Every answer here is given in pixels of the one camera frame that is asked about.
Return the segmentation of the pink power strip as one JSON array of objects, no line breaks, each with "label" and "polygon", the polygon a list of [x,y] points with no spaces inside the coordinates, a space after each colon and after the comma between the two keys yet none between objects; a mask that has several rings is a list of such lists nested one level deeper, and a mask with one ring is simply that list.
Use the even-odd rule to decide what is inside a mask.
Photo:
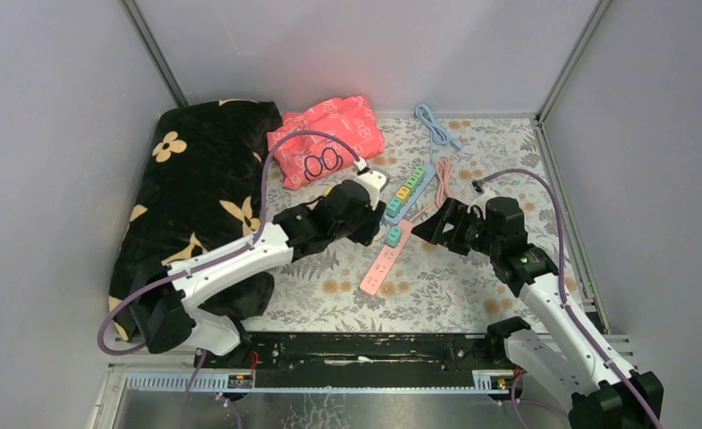
[{"label": "pink power strip", "polygon": [[389,272],[393,268],[393,265],[395,264],[397,258],[401,254],[403,247],[406,245],[407,241],[410,238],[411,230],[414,226],[414,222],[432,206],[432,203],[428,203],[428,204],[424,205],[415,214],[412,214],[412,215],[407,214],[403,220],[401,220],[397,224],[395,224],[403,229],[403,235],[402,235],[401,242],[399,243],[399,245],[396,248],[390,248],[384,244],[384,246],[382,247],[382,250],[380,251],[380,253],[376,257],[372,266],[369,268],[368,272],[366,273],[365,277],[363,278],[363,280],[360,283],[359,288],[361,291],[363,291],[369,295],[376,295],[380,291],[383,283],[385,282],[387,275],[389,274]]}]

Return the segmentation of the teal plug cube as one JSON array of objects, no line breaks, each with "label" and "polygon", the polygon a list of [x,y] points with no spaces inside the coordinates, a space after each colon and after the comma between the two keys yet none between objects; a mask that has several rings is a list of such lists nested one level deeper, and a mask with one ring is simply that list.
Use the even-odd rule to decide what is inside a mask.
[{"label": "teal plug cube", "polygon": [[387,204],[385,214],[389,217],[395,217],[400,213],[402,205],[403,203],[398,197],[392,198]]},{"label": "teal plug cube", "polygon": [[403,229],[397,225],[393,226],[385,237],[385,245],[396,248],[402,240]]}]

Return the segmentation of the blue power strip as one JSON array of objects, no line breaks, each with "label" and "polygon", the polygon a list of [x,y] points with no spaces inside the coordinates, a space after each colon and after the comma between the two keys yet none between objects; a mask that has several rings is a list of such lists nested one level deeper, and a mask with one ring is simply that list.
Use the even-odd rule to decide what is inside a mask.
[{"label": "blue power strip", "polygon": [[438,186],[432,206],[441,206],[445,202],[450,192],[452,162],[445,158],[435,160],[435,147],[451,147],[461,151],[464,146],[436,119],[427,104],[417,105],[414,115],[429,131],[429,162],[418,165],[387,204],[383,220],[390,225],[406,217],[432,181],[436,181]]}]

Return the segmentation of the yellow plug cube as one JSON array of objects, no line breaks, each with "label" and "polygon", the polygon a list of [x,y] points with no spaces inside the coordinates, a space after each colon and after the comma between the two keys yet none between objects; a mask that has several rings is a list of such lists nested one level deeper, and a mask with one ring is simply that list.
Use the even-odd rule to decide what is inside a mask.
[{"label": "yellow plug cube", "polygon": [[401,186],[397,190],[397,192],[395,193],[395,196],[401,200],[402,204],[405,204],[409,200],[410,194],[411,194],[411,189],[409,187]]}]

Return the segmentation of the green plug cube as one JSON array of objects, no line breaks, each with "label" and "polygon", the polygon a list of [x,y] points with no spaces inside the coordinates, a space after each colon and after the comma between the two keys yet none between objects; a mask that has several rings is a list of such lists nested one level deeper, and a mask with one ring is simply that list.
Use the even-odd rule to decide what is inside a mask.
[{"label": "green plug cube", "polygon": [[419,182],[426,175],[426,172],[427,169],[424,166],[420,165],[413,171],[413,173],[411,174],[411,178],[414,181]]},{"label": "green plug cube", "polygon": [[410,176],[405,182],[404,186],[408,188],[409,190],[413,191],[415,190],[419,184],[421,183],[421,178],[420,177],[415,177],[415,176]]}]

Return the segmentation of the green plug cube bottom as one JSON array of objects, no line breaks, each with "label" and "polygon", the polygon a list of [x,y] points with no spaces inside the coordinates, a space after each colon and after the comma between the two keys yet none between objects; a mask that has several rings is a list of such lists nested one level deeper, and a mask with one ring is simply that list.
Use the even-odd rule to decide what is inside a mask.
[{"label": "green plug cube bottom", "polygon": [[419,182],[426,175],[426,172],[427,169],[424,166],[420,165],[413,171],[413,173],[411,174],[411,178],[414,181]]}]

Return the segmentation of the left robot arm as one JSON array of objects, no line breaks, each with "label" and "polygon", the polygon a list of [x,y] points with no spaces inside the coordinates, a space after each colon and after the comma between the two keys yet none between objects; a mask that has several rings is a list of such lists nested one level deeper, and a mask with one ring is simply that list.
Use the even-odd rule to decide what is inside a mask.
[{"label": "left robot arm", "polygon": [[380,197],[386,183],[382,173],[368,171],[332,187],[315,204],[283,210],[246,237],[172,263],[158,288],[130,303],[148,352],[189,346],[215,354],[226,366],[243,364],[249,344],[236,323],[201,305],[257,274],[319,254],[337,240],[369,245],[385,213]]}]

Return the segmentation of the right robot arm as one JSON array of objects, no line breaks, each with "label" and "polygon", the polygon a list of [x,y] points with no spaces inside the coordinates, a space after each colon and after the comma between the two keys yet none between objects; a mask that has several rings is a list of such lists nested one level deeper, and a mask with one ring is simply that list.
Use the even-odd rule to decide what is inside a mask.
[{"label": "right robot arm", "polygon": [[486,360],[511,363],[534,377],[567,414],[573,428],[658,428],[664,387],[640,373],[596,330],[569,296],[560,268],[529,243],[524,214],[513,198],[467,206],[453,198],[416,225],[412,234],[453,253],[489,257],[500,282],[538,318],[553,338],[548,348],[518,317],[492,324]]}]

